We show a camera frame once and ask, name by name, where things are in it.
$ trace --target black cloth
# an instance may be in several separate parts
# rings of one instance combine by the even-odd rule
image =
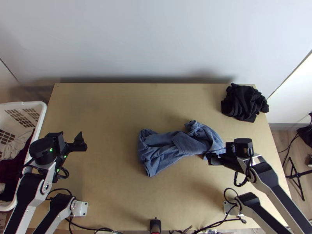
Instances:
[[[308,126],[299,128],[297,130],[298,135],[302,138],[302,140],[312,148],[312,114],[309,114],[311,116],[311,122]]]
[[[232,83],[221,101],[221,112],[241,121],[254,122],[259,112],[269,112],[266,98],[251,86]]]

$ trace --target black robot arm segment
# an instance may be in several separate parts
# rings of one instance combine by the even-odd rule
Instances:
[[[277,221],[260,204],[259,198],[253,193],[245,193],[235,197],[237,204],[237,214],[242,213],[245,216],[254,219],[260,227],[269,234],[290,234],[279,221]]]

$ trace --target crumpled blue cloth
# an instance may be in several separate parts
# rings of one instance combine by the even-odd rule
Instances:
[[[138,136],[138,156],[147,175],[152,177],[179,159],[194,154],[225,153],[220,136],[210,127],[192,120],[184,124],[189,131],[158,134],[143,129]]]

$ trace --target laundry basket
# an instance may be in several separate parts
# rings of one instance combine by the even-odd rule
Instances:
[[[27,129],[34,129],[31,142],[39,137],[43,119],[46,114],[46,104],[41,101],[13,102],[0,104],[0,158],[4,146],[19,137]],[[29,152],[25,162],[30,160]],[[0,204],[0,211],[9,211],[16,205],[16,196],[12,202]]]

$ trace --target cable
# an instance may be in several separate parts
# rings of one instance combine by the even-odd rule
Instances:
[[[73,220],[73,217],[70,217],[69,222],[68,222],[68,230],[70,232],[70,234],[73,234],[73,232],[71,231],[71,221]]]
[[[242,187],[243,185],[245,185],[248,182],[248,178],[251,178],[250,176],[250,166],[252,166],[252,152],[249,152],[249,160],[246,166],[246,171],[245,171],[245,179],[242,183],[237,184],[237,176],[238,176],[238,171],[235,171],[234,174],[234,185],[236,187]]]
[[[218,222],[215,222],[215,223],[213,223],[213,224],[211,224],[211,225],[209,225],[209,226],[206,226],[206,227],[204,227],[204,228],[202,228],[202,229],[196,230],[195,232],[193,232],[193,234],[197,234],[197,233],[199,233],[199,232],[201,232],[201,231],[204,231],[204,230],[209,229],[209,228],[212,228],[212,227],[220,226],[220,225],[223,224],[224,222],[229,222],[229,221],[241,221],[242,223],[247,223],[246,220],[242,219],[241,217],[235,218],[235,219],[226,220],[227,217],[228,217],[228,215],[229,215],[229,213],[230,213],[230,211],[231,211],[234,207],[236,207],[236,206],[237,206],[237,205],[234,205],[234,206],[232,206],[232,207],[229,209],[228,213],[226,214],[226,216],[224,217],[223,220],[218,221]]]
[[[73,196],[72,193],[67,188],[56,188],[56,189],[51,190],[49,192],[49,194],[54,192],[54,191],[59,191],[59,190],[65,190],[65,191],[67,191],[69,193],[69,195]],[[53,199],[53,197],[46,198],[46,200],[52,200],[52,199]]]
[[[80,225],[72,222],[73,217],[71,217],[70,219],[66,218],[65,220],[67,222],[69,222],[69,226],[74,225],[74,226],[79,227],[81,229],[90,230],[90,231],[96,231],[95,233],[97,233],[98,231],[107,231],[107,232],[114,232],[114,233],[117,233],[117,234],[123,234],[122,232],[114,231],[113,229],[110,229],[108,227],[101,227],[101,228],[95,229],[95,228],[80,226]]]
[[[236,203],[230,202],[230,201],[226,198],[225,193],[227,192],[227,190],[232,190],[232,191],[234,191],[234,192],[236,193],[236,196],[237,196],[237,197],[238,197],[238,193],[237,193],[234,189],[232,189],[232,188],[226,188],[226,189],[224,190],[224,192],[223,192],[224,199],[225,199],[229,204],[236,205]]]
[[[298,133],[295,135],[295,137],[290,141],[289,145],[288,145],[288,148],[287,148],[287,154],[285,155],[284,159],[283,159],[283,163],[282,163],[282,167],[284,167],[285,165],[285,162],[287,160],[287,157],[289,155],[289,151],[290,151],[290,147],[291,147],[291,144],[294,142],[295,139],[297,139],[299,137]]]
[[[209,229],[209,228],[213,228],[213,227],[220,226],[220,225],[223,224],[224,222],[229,222],[229,221],[241,221],[242,223],[247,223],[247,221],[244,220],[244,219],[242,219],[240,216],[238,216],[238,218],[235,218],[235,219],[226,220],[227,217],[228,217],[228,215],[229,215],[229,213],[230,213],[230,211],[231,211],[234,207],[237,206],[236,203],[230,202],[230,201],[226,198],[226,195],[225,195],[225,194],[226,194],[227,190],[232,190],[232,191],[234,191],[234,192],[236,193],[236,195],[238,196],[237,191],[235,191],[235,190],[232,189],[232,188],[226,188],[226,189],[224,190],[224,192],[223,192],[224,199],[225,199],[228,203],[230,203],[230,204],[233,205],[233,206],[229,209],[229,211],[227,212],[227,214],[226,214],[226,216],[224,217],[224,219],[221,220],[221,221],[215,222],[215,223],[213,223],[213,224],[211,224],[211,225],[209,225],[209,226],[206,226],[206,227],[204,227],[204,228],[202,228],[202,229],[199,229],[199,230],[193,232],[193,234],[197,234],[197,233],[199,233],[199,232],[201,232],[201,231],[204,231],[204,230],[206,230],[206,229]]]
[[[69,177],[69,171],[65,167],[61,167],[60,170],[64,172],[65,175],[57,175],[58,179],[67,179]]]

